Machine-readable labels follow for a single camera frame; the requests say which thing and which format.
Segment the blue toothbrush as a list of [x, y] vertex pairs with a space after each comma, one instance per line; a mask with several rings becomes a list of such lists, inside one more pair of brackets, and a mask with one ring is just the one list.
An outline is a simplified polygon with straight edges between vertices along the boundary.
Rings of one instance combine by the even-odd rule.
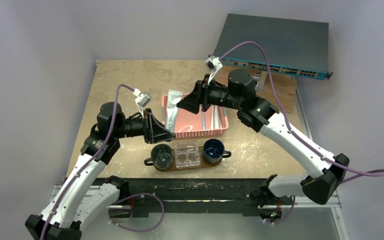
[[201, 112], [201, 124], [202, 124], [202, 129], [206, 130], [206, 119], [205, 119], [205, 112]]

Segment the dark green mug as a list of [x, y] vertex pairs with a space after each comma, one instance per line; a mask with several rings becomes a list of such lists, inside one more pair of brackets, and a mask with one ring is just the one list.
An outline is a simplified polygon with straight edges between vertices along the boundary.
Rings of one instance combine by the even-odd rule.
[[173, 150], [167, 144], [158, 144], [150, 152], [150, 158], [144, 160], [146, 166], [154, 166], [159, 171], [169, 170], [174, 165]]

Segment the oval wooden tray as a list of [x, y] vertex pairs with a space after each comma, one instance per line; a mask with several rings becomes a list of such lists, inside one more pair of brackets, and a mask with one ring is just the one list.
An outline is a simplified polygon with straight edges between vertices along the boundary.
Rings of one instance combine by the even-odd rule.
[[160, 172], [176, 172], [213, 168], [231, 155], [231, 152], [225, 151], [221, 158], [215, 161], [207, 157], [203, 146], [172, 148], [167, 144], [159, 144], [151, 150], [150, 157], [143, 162]]

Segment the dark blue mug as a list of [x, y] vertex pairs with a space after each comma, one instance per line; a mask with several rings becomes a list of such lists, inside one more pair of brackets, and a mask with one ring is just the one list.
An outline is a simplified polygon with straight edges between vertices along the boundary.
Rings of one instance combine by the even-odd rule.
[[202, 158], [208, 164], [215, 165], [222, 159], [231, 156], [232, 153], [227, 151], [224, 144], [218, 139], [209, 139], [203, 145]]

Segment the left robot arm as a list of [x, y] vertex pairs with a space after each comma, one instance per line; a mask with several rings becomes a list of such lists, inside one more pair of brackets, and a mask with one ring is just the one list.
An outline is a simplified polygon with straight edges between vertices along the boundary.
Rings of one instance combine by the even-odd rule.
[[108, 177], [87, 197], [90, 187], [120, 148], [120, 139], [143, 136], [147, 144], [168, 142], [175, 134], [165, 129], [147, 108], [128, 118], [118, 103], [100, 107], [97, 123], [84, 141], [77, 162], [49, 205], [31, 214], [25, 226], [35, 240], [79, 240], [83, 231], [110, 204], [122, 205], [130, 196], [128, 181]]

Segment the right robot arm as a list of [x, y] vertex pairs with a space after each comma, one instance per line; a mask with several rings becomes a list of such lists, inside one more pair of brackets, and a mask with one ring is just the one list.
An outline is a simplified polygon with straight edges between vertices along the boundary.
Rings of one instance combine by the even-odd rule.
[[306, 196], [316, 204], [326, 204], [344, 180], [349, 158], [343, 153], [334, 155], [311, 141], [275, 105], [258, 96], [256, 86], [248, 71], [234, 69], [228, 74], [227, 85], [208, 79], [196, 81], [177, 107], [193, 114], [205, 112], [210, 106], [234, 109], [241, 123], [274, 141], [304, 168], [306, 173], [296, 177], [271, 175], [261, 185], [264, 202]]

